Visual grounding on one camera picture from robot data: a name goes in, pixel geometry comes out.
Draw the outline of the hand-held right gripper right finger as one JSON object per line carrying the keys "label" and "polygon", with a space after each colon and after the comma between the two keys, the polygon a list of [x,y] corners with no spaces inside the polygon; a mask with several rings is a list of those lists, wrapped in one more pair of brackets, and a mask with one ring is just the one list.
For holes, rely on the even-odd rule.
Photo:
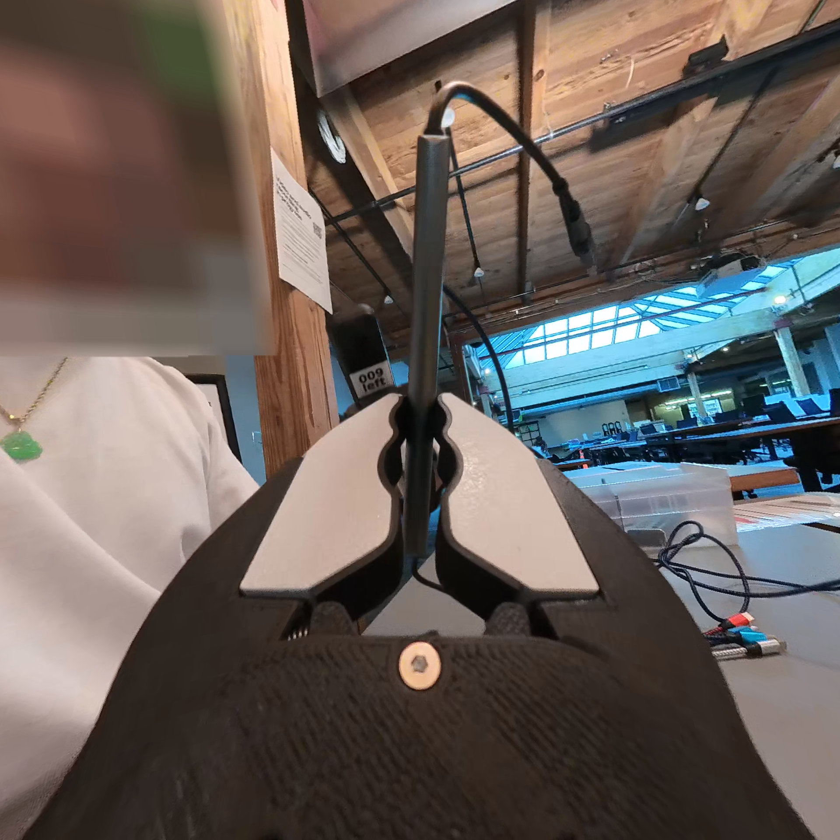
{"label": "hand-held right gripper right finger", "polygon": [[435,563],[447,594],[462,605],[596,598],[599,584],[538,460],[455,395],[437,404]]}

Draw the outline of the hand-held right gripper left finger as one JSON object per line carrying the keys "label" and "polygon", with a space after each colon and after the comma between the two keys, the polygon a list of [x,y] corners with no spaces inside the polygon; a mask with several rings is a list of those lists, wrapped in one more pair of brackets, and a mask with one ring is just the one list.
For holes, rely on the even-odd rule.
{"label": "hand-held right gripper left finger", "polygon": [[402,401],[384,395],[306,453],[240,582],[243,595],[310,600],[393,546],[398,479],[385,457]]}

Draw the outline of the wooden panel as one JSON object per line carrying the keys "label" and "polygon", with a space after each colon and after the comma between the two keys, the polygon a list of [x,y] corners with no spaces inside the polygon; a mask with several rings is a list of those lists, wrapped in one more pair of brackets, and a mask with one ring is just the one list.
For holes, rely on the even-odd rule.
{"label": "wooden panel", "polygon": [[324,310],[286,281],[277,250],[271,153],[308,186],[285,2],[225,1],[268,280],[268,354],[255,357],[267,477],[339,421]]}

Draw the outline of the white paper notice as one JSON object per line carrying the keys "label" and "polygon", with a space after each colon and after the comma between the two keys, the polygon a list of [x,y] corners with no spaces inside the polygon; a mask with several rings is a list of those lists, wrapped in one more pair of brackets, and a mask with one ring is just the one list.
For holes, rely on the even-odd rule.
{"label": "white paper notice", "polygon": [[331,314],[333,301],[322,210],[273,150],[270,162],[280,278]]}

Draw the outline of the clear plastic bin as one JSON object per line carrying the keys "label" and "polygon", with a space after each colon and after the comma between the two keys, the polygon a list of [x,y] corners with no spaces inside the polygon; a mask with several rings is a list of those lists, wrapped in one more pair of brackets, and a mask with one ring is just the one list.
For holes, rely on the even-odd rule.
{"label": "clear plastic bin", "polygon": [[731,481],[722,467],[628,462],[566,476],[625,532],[667,537],[693,521],[727,546],[739,545]]}

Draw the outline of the person in white shirt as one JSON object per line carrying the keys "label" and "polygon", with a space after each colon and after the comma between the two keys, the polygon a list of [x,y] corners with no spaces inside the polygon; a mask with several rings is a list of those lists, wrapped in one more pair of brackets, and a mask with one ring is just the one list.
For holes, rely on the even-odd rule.
{"label": "person in white shirt", "polygon": [[[65,356],[3,356],[23,412]],[[257,490],[206,396],[152,358],[72,358],[1,464],[1,832],[20,838],[78,755],[135,635]]]}

